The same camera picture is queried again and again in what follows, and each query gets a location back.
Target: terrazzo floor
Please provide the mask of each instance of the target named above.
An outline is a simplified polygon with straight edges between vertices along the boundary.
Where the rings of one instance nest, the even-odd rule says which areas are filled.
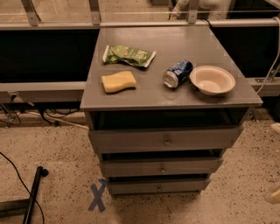
[[[280,204],[263,199],[280,182],[280,134],[271,119],[245,121],[244,131],[201,193],[164,193],[112,197],[105,189],[105,211],[88,208],[90,188],[102,185],[98,157],[86,129],[74,126],[0,128],[0,151],[18,168],[29,189],[39,165],[49,171],[41,179],[37,201],[45,224],[178,224],[280,223]],[[28,198],[14,168],[0,157],[0,201]],[[22,223],[23,215],[1,218],[0,223]],[[43,223],[35,205],[31,223]]]

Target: gray countertop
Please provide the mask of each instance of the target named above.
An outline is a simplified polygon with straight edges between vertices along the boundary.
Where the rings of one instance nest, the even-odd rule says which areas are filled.
[[[124,63],[104,64],[102,56],[107,45],[156,51],[157,55],[148,68]],[[202,94],[190,81],[175,90],[169,89],[163,83],[163,73],[183,59],[190,60],[194,67],[208,65],[228,70],[236,80],[234,89],[224,95],[209,96]],[[133,73],[136,89],[106,94],[101,76],[121,71]],[[232,108],[261,104],[256,91],[207,26],[160,26],[100,29],[80,107],[84,111],[100,111]]]

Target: black metal stand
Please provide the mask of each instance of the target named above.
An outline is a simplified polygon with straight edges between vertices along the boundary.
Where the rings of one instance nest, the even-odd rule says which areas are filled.
[[[0,218],[24,214],[23,223],[30,223],[41,176],[45,177],[48,175],[48,173],[48,170],[43,169],[42,166],[37,167],[29,199],[20,199],[0,203]]]

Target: bowl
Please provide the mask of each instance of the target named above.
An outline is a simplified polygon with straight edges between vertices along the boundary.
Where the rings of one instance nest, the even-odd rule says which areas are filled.
[[[235,86],[235,78],[217,66],[198,66],[190,73],[192,84],[205,95],[225,94]]]

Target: can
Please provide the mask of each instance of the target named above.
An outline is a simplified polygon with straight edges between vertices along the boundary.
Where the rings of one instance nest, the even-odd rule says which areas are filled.
[[[168,88],[177,88],[193,70],[191,61],[183,59],[175,65],[171,66],[164,73],[164,84]]]

